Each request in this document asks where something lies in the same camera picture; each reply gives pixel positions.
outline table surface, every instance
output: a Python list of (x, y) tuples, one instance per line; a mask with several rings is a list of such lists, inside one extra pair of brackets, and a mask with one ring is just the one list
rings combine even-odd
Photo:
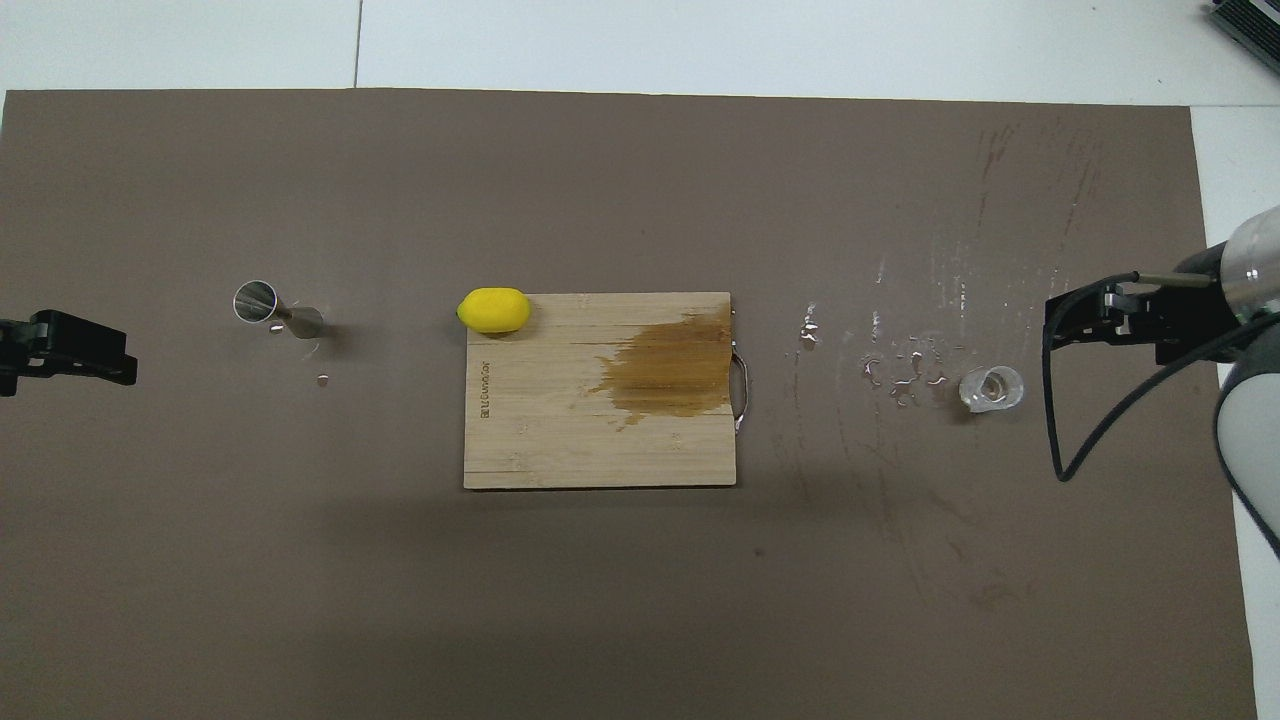
[[(1210, 242), (1276, 202), (1280, 78), (1208, 27), (1203, 3), (837, 5), (564, 3), (530, 15), (517, 3), (14, 1), (0, 6), (0, 88), (401, 85), (1180, 104), (1192, 106)], [(1280, 564), (1239, 506), (1236, 518), (1258, 712), (1275, 719)]]

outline yellow lemon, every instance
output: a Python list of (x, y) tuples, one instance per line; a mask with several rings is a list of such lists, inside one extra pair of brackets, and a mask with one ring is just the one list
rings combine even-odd
[(458, 319), (477, 333), (509, 333), (529, 320), (529, 299), (513, 287), (480, 287), (458, 305)]

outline jigger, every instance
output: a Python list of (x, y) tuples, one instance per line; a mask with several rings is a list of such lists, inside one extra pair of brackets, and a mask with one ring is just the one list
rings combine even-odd
[(315, 307), (285, 307), (275, 288), (262, 281), (250, 281), (236, 291), (236, 316), (250, 324), (279, 320), (293, 337), (308, 340), (319, 337), (324, 329), (324, 316)]

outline metal handle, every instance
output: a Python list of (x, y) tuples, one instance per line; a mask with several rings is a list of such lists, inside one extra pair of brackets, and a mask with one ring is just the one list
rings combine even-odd
[[(748, 406), (750, 406), (751, 377), (750, 374), (748, 374), (746, 370), (746, 360), (742, 360), (742, 356), (737, 354), (737, 341), (730, 342), (730, 346), (733, 348), (732, 350), (733, 354), (731, 356), (732, 365), (736, 365), (737, 369), (742, 372), (742, 409), (733, 414), (733, 434), (736, 436), (739, 430), (742, 429), (742, 420), (746, 419), (746, 409)], [(730, 405), (732, 404), (733, 398), (731, 393)]]

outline bamboo cutting board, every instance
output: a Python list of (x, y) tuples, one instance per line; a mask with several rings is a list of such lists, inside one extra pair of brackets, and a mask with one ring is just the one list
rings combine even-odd
[(727, 292), (530, 295), (467, 331), (471, 489), (736, 482)]

